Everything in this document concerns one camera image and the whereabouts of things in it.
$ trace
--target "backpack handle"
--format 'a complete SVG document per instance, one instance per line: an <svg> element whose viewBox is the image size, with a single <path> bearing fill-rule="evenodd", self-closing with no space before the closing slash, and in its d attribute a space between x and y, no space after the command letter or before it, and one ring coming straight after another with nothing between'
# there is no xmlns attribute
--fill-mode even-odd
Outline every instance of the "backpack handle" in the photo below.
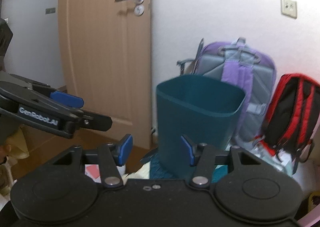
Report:
<svg viewBox="0 0 320 227"><path fill-rule="evenodd" d="M184 68L186 63L192 63L194 61L194 59L185 59L182 61L177 61L177 66L180 66L180 75L184 74Z"/></svg>
<svg viewBox="0 0 320 227"><path fill-rule="evenodd" d="M244 37L239 37L238 38L238 40L236 40L236 41L234 41L233 43L232 43L232 45L234 44L234 45L238 45L238 46L246 46L246 38L244 38Z"/></svg>
<svg viewBox="0 0 320 227"><path fill-rule="evenodd" d="M200 53L201 53L201 51L203 49L203 45L204 45L204 38L202 38L200 43L199 43L196 59L198 59L200 57Z"/></svg>
<svg viewBox="0 0 320 227"><path fill-rule="evenodd" d="M241 47L241 46L236 46L236 45L234 47L233 47L233 45L221 46L218 49L218 55L224 57L226 50L237 50L237 51L240 51L240 54L248 53L250 55L253 55L254 56L253 64L258 64L261 61L261 58L258 55L256 55L255 52L251 51L250 49L248 49L246 47Z"/></svg>

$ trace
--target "circular pad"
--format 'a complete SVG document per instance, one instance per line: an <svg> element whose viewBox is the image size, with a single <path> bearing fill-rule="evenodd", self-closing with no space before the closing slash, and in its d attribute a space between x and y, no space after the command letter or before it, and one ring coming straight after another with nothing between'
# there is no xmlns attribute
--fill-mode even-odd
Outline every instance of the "circular pad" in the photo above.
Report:
<svg viewBox="0 0 320 227"><path fill-rule="evenodd" d="M217 202L250 221L271 222L294 216L302 200L298 183L273 168L241 166L215 186Z"/></svg>
<svg viewBox="0 0 320 227"><path fill-rule="evenodd" d="M59 223L75 218L95 201L94 181L69 169L37 172L18 180L11 191L15 210L39 223Z"/></svg>

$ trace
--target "red backpack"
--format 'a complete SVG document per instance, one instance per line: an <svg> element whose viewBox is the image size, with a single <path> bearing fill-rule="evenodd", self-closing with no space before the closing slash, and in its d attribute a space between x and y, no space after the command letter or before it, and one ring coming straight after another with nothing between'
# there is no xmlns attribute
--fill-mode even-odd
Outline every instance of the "red backpack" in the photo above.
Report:
<svg viewBox="0 0 320 227"><path fill-rule="evenodd" d="M320 84L301 74L281 77L265 117L262 144L274 156L281 149L294 160L293 173L298 162L305 162L314 147L311 135L316 129L320 113ZM301 154L309 145L306 159Z"/></svg>

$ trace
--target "electrical outlet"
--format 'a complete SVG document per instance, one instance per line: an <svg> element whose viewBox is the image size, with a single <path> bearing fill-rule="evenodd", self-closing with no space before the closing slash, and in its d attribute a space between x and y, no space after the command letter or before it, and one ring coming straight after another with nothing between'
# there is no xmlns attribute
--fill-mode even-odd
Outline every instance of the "electrical outlet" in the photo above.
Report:
<svg viewBox="0 0 320 227"><path fill-rule="evenodd" d="M292 18L297 18L297 1L281 0L281 13Z"/></svg>

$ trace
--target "backpack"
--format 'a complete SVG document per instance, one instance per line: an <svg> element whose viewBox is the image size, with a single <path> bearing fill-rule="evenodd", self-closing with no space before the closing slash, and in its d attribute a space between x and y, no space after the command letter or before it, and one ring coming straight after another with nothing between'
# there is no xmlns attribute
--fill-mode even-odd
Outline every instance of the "backpack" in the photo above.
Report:
<svg viewBox="0 0 320 227"><path fill-rule="evenodd" d="M177 62L181 73L189 61ZM251 141L264 121L276 80L273 60L250 48L242 37L235 42L214 42L205 47L201 40L196 59L187 70L244 90L246 98L232 139L235 144L251 150Z"/></svg>
<svg viewBox="0 0 320 227"><path fill-rule="evenodd" d="M265 137L261 143L272 156L281 149L289 153L295 173L298 162L305 162L314 147L310 138L316 130L319 114L320 84L301 73L285 74L268 108L262 128ZM302 159L307 146L306 158Z"/></svg>

